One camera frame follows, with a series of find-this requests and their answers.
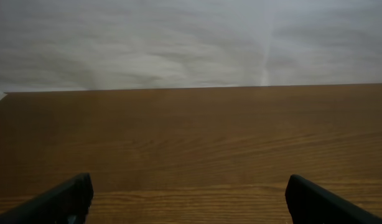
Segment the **brown wooden surface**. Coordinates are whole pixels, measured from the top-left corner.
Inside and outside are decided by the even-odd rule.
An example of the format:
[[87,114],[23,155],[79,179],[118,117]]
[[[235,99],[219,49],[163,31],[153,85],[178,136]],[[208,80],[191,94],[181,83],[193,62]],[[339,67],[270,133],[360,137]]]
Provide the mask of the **brown wooden surface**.
[[291,223],[291,174],[382,217],[382,85],[0,102],[0,213],[79,172],[95,188],[88,223]]

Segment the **white paper sheet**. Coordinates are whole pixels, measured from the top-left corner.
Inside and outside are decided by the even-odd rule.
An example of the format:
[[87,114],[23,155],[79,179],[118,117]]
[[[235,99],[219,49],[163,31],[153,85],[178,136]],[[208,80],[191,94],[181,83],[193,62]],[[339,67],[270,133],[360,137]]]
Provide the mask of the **white paper sheet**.
[[382,82],[382,0],[0,0],[0,91]]

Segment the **white wall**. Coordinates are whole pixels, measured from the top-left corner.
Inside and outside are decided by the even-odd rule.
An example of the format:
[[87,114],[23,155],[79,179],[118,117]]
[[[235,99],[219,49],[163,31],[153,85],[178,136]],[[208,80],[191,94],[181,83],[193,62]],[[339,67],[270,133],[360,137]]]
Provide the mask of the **white wall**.
[[0,90],[382,82],[382,0],[0,0]]

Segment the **wrinkled white fabric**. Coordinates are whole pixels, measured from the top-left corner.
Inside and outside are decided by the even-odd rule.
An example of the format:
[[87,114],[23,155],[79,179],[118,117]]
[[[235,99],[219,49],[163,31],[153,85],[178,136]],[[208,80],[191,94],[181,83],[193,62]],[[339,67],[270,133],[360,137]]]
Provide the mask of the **wrinkled white fabric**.
[[0,0],[0,91],[382,82],[382,0]]

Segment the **tabletop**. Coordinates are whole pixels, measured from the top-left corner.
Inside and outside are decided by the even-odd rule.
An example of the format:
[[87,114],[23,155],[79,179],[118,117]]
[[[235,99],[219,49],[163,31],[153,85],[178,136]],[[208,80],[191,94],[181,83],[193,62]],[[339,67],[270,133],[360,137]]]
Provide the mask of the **tabletop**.
[[0,213],[81,172],[89,224],[292,223],[291,174],[382,218],[382,84],[0,101]]

